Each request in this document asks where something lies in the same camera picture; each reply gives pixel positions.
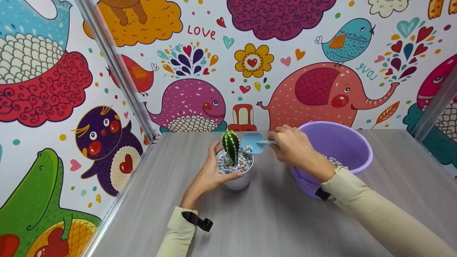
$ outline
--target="long sleeve shirt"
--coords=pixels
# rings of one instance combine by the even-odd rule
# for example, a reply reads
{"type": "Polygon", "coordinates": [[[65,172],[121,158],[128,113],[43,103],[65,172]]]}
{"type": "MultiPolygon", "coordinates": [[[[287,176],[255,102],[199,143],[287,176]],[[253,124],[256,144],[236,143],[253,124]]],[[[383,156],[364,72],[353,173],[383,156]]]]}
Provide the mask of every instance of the long sleeve shirt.
{"type": "MultiPolygon", "coordinates": [[[[395,257],[457,257],[442,239],[397,205],[371,190],[347,167],[321,184],[331,201],[354,217],[395,257]]],[[[185,257],[195,226],[187,222],[176,207],[168,232],[156,257],[185,257]]]]}

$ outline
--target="green crocodile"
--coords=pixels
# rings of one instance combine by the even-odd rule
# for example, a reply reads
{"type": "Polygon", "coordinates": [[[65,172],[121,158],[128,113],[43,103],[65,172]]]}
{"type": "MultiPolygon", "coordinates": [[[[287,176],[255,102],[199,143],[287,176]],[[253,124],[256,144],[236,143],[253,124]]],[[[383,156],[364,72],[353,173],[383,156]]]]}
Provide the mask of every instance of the green crocodile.
{"type": "Polygon", "coordinates": [[[0,256],[25,256],[44,231],[62,221],[62,241],[68,240],[74,219],[100,224],[96,216],[60,207],[63,179],[64,166],[56,152],[50,148],[38,152],[30,170],[0,208],[0,256]]]}

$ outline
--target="cactus spine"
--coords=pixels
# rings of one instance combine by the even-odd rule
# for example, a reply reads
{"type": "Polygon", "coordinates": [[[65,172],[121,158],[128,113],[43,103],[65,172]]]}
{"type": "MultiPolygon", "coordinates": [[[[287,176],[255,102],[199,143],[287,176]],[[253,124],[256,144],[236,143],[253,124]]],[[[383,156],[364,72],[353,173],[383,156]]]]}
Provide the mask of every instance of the cactus spine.
{"type": "Polygon", "coordinates": [[[233,164],[238,163],[238,152],[239,152],[239,139],[238,136],[232,130],[227,131],[222,136],[222,146],[225,152],[228,154],[233,164]]]}

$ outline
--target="small shovel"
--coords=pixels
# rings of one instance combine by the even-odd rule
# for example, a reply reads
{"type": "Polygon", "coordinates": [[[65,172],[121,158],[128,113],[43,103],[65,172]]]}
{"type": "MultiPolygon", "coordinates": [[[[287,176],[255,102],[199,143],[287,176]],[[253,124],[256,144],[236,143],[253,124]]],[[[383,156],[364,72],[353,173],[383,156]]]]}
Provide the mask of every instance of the small shovel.
{"type": "Polygon", "coordinates": [[[262,133],[258,132],[244,133],[240,141],[241,148],[244,149],[248,145],[252,147],[250,154],[261,154],[265,145],[276,144],[273,140],[263,140],[262,133]]]}

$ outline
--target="wooden table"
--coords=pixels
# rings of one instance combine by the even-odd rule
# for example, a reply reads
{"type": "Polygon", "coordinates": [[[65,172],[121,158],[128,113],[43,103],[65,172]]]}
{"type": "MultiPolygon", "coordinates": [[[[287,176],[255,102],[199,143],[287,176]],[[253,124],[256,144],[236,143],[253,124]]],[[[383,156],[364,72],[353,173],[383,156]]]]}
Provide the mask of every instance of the wooden table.
{"type": "MultiPolygon", "coordinates": [[[[404,130],[363,130],[372,164],[357,176],[457,250],[457,183],[404,130]]],[[[162,242],[173,208],[190,184],[207,148],[221,133],[166,133],[145,156],[89,247],[88,256],[151,257],[162,242]]],[[[331,202],[302,193],[271,149],[255,156],[250,185],[221,186],[204,195],[188,256],[391,256],[360,224],[331,202]]]]}

